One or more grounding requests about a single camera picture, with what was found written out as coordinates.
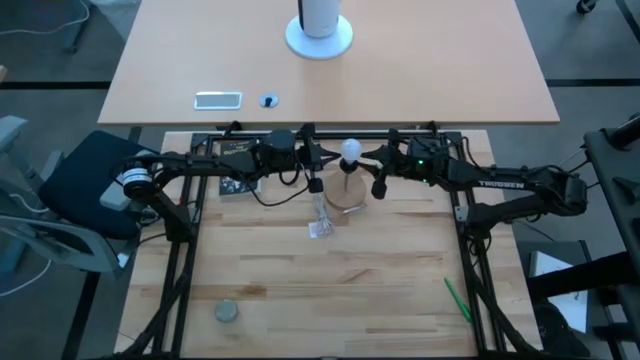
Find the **black grey office chair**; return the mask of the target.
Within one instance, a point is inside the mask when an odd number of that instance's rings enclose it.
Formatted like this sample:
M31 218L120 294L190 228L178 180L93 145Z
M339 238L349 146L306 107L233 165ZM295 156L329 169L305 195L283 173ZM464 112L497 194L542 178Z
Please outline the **black grey office chair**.
M42 171L17 150L27 121L0 118L0 155L21 172L36 207L26 195L0 185L0 238L27 245L37 254L76 269L118 277L127 268L141 228L157 218L124 195L121 160L153 151L104 131L90 133L69 155L51 154Z

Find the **white paper sheet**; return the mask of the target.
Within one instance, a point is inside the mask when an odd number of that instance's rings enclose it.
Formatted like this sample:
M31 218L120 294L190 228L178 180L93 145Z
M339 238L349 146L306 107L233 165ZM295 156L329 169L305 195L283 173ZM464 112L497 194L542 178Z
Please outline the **white paper sheet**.
M541 251L530 254L529 276L537 277L571 268L572 265ZM563 315L569 327L581 333L587 331L588 291L574 291L548 298Z

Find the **black bag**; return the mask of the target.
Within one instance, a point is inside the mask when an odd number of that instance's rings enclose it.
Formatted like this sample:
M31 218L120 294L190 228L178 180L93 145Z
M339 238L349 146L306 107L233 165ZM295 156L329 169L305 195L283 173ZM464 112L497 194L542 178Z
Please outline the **black bag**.
M589 349L575 335L560 310L548 301L533 305L543 348L552 355L589 358Z

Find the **black cover book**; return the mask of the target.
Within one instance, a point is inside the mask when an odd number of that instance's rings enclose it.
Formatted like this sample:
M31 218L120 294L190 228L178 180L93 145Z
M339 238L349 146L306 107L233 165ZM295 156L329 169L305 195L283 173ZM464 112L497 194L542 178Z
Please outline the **black cover book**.
M258 140L229 141L220 144L219 155L228 157L235 153L249 151L254 145L258 144ZM230 197L236 195L248 195L252 191L259 193L261 191L261 181L251 182L249 185L242 181L234 180L230 177L221 177L219 179L219 196Z

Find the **light wooden desk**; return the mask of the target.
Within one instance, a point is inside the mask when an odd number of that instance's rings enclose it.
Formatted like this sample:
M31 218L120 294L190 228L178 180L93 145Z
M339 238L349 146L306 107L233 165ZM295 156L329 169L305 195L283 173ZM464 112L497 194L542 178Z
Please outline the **light wooden desk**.
M514 0L342 0L355 36L326 61L295 55L296 0L142 0L102 125L555 124ZM195 94L242 92L234 111ZM275 93L279 104L259 99Z

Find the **white lightbulb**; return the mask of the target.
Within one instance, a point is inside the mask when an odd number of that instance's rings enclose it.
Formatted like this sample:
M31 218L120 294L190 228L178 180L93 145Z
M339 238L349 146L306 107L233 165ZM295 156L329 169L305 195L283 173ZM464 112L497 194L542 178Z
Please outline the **white lightbulb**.
M361 157L361 143L354 138L346 139L341 144L340 153L346 163L352 164Z

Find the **black equipment stand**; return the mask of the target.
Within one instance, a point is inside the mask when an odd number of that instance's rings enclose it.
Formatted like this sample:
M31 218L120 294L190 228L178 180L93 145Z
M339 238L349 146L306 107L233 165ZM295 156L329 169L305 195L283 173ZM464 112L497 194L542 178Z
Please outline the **black equipment stand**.
M607 340L633 341L640 351L640 112L616 128L586 133L584 145L625 250L531 277L529 291L537 299L598 291L601 304L621 305L627 321L594 331Z

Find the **wooden base table lamp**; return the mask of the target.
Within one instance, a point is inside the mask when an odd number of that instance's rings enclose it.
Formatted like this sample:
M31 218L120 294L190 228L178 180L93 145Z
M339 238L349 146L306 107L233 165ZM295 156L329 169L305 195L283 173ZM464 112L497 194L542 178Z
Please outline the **wooden base table lamp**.
M366 183L357 160L340 160L339 169L324 180L324 196L327 203L338 210L347 211L364 204Z

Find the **grey round disc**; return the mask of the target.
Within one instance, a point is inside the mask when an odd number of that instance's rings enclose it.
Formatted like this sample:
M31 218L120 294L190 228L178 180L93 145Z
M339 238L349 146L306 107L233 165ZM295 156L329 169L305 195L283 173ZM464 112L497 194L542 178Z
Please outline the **grey round disc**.
M214 308L214 315L217 321L221 323L234 322L239 314L237 303L230 299L224 299L218 302Z

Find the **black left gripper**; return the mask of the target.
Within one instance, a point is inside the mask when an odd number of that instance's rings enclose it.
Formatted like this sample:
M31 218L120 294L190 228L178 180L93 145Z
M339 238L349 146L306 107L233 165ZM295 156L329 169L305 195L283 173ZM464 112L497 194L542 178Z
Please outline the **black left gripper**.
M319 194L324 191L323 181L315 173L324 171L340 164L341 158L321 158L321 157L341 157L339 151L325 148L321 143L315 144L313 137L316 127L314 123L305 123L298 131L298 136L302 140L301 147L296 151L298 164L303 169L307 180L308 190L311 194Z

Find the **white black tower fan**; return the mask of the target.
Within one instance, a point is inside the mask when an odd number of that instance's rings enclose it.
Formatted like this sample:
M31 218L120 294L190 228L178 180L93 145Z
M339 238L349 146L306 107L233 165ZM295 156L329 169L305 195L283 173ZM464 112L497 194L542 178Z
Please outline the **white black tower fan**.
M330 60L348 51L354 40L351 23L342 15L342 0L297 0L298 15L285 29L285 41L296 55Z

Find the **green pen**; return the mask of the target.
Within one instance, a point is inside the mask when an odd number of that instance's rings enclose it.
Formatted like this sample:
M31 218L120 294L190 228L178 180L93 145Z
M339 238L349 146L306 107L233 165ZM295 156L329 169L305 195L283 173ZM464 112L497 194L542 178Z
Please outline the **green pen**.
M456 291L454 285L451 283L451 281L448 278L444 278L444 283L445 283L447 289L449 290L452 298L454 299L457 307L461 311L462 315L464 316L466 321L469 324L471 324L472 323L472 316L471 316L471 312L470 312L469 307L463 301L462 297L458 294L458 292Z

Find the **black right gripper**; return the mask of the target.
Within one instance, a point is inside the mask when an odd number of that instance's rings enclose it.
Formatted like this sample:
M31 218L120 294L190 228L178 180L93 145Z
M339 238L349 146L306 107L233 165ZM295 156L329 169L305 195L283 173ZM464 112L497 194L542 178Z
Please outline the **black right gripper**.
M404 140L397 130L391 129L386 145L363 151L361 157L370 157L371 160L377 161L359 162L359 167L374 177L371 194L375 199L385 198L388 177L419 181L429 186L449 187L449 149L435 134L426 137L413 136Z

